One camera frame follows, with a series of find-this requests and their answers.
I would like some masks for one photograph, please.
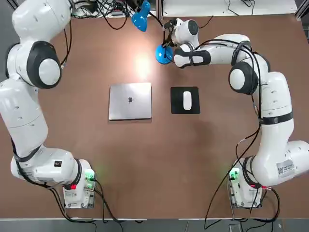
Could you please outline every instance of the silver laptop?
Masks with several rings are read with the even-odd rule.
[[[143,119],[151,117],[150,83],[111,85],[109,120]]]

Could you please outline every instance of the table surface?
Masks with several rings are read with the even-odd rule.
[[[196,18],[203,25],[208,18]],[[120,25],[122,19],[111,20]],[[152,18],[142,33],[131,22],[119,31],[104,19],[73,20],[73,43],[60,84],[39,92],[49,126],[45,145],[88,160],[104,185],[105,197],[120,218],[203,218],[210,199],[230,165],[236,143],[257,128],[251,98],[233,92],[230,65],[178,69],[161,65],[155,49],[162,31]],[[309,45],[292,14],[215,17],[199,32],[199,40],[224,33],[249,36],[254,50],[265,56],[273,71],[282,72],[292,95],[295,130],[290,140],[309,141]],[[65,55],[64,36],[55,44]],[[153,118],[108,121],[110,85],[151,82]],[[197,86],[199,115],[172,115],[170,88]],[[14,178],[12,149],[0,123],[0,218],[60,218],[50,192]],[[257,152],[256,142],[247,155]],[[308,175],[276,186],[284,218],[309,218]],[[272,217],[276,201],[268,194],[252,217]],[[248,210],[236,210],[249,217]],[[101,200],[94,209],[70,210],[70,216],[101,217]],[[218,192],[211,218],[230,218],[226,184]]]

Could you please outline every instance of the mouse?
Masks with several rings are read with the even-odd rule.
[[[192,95],[191,92],[183,92],[183,108],[185,110],[191,110],[192,107]]]

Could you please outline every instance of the mouse pad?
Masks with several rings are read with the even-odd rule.
[[[190,110],[183,108],[183,93],[186,91],[191,93],[192,107]],[[172,114],[199,114],[198,87],[171,87],[170,110]]]

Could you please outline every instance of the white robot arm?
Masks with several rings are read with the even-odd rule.
[[[63,184],[67,208],[87,208],[94,198],[95,173],[69,151],[43,145],[48,134],[38,89],[58,85],[61,67],[50,40],[70,21],[67,0],[27,0],[13,13],[20,43],[8,53],[7,77],[0,83],[0,113],[15,147],[11,172],[34,182]]]
[[[252,95],[258,106],[261,100],[259,122],[262,136],[258,152],[255,156],[240,160],[244,168],[236,164],[233,171],[236,171],[237,177],[234,176],[231,181],[238,207],[250,208],[258,189],[257,206],[261,188],[252,186],[275,186],[309,170],[309,144],[304,141],[288,142],[294,120],[286,79],[280,72],[271,72],[270,64],[264,57],[251,52],[247,36],[221,35],[201,47],[197,38],[195,21],[182,22],[177,19],[171,39],[173,44],[180,45],[174,55],[179,68],[231,64],[228,78],[231,88],[237,93]]]

